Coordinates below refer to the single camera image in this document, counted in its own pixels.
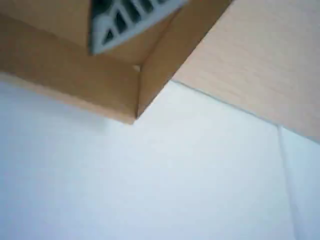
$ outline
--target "wood grain surface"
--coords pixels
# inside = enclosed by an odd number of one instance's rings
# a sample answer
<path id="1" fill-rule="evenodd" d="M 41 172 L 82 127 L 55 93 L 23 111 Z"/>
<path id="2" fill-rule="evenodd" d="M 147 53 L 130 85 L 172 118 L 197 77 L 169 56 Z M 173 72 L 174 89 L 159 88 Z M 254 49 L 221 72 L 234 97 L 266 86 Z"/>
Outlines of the wood grain surface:
<path id="1" fill-rule="evenodd" d="M 0 0 L 0 13 L 87 47 L 91 0 Z"/>
<path id="2" fill-rule="evenodd" d="M 0 72 L 19 77 L 10 82 L 126 123 L 135 120 L 138 72 L 130 64 L 88 56 L 76 44 L 3 15 L 0 29 Z"/>
<path id="3" fill-rule="evenodd" d="M 142 65 L 138 116 L 172 78 L 229 4 L 230 0 L 190 0 L 177 12 Z"/>
<path id="4" fill-rule="evenodd" d="M 320 1 L 235 0 L 174 79 L 319 141 L 319 64 Z"/>

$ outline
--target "white vent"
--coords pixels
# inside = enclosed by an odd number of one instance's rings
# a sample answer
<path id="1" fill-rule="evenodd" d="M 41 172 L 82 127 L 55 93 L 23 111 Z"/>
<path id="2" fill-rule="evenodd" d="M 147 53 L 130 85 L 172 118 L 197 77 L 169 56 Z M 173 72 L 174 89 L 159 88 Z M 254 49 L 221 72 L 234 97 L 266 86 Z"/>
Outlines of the white vent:
<path id="1" fill-rule="evenodd" d="M 156 24 L 188 0 L 94 0 L 90 50 L 99 54 Z"/>

